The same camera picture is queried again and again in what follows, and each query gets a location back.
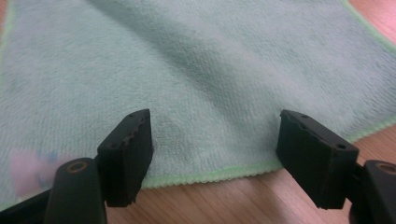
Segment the black plastic part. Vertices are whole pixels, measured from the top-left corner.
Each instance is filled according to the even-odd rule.
[[[359,151],[307,115],[283,110],[276,154],[317,207],[342,208]]]
[[[22,203],[18,203],[0,212],[0,223],[2,224],[41,224],[44,221],[44,214],[47,202],[50,197],[50,190],[46,190],[35,197]]]
[[[58,168],[44,223],[106,223],[106,209],[95,160],[81,158]]]
[[[361,175],[364,194],[376,223],[396,223],[396,165],[367,161]]]
[[[98,148],[107,206],[123,207],[135,201],[153,153],[150,113],[134,112],[111,132]]]

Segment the wooden surface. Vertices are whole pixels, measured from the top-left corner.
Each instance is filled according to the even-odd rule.
[[[350,0],[376,29],[396,43],[396,1]],[[0,22],[6,0],[0,0]],[[396,163],[396,126],[360,140],[359,163]],[[218,183],[145,189],[127,208],[107,208],[110,224],[124,223],[347,223],[343,210],[319,210],[280,170]]]

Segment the wooden table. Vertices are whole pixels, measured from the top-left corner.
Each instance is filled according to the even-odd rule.
[[[376,29],[396,43],[396,1],[350,0]],[[0,22],[7,0],[0,0]],[[396,126],[360,140],[359,163],[396,163]],[[107,208],[110,224],[123,223],[348,223],[343,210],[319,210],[285,171],[218,183],[144,189],[137,203]]]

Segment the green towel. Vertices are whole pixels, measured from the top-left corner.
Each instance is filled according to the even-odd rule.
[[[15,167],[35,167],[22,155],[47,164],[93,157],[124,116],[144,108],[155,146],[146,188],[279,169],[284,108],[350,141],[395,123],[396,48],[349,7],[328,0],[11,0],[2,46],[0,203],[23,198],[16,195],[23,169]],[[34,176],[40,188],[50,187],[50,176]]]

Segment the microfiber cloth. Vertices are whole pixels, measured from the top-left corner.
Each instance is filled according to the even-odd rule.
[[[12,0],[5,34],[1,203],[15,153],[94,157],[144,108],[146,188],[280,168],[282,109],[351,142],[396,122],[396,48],[345,2]]]

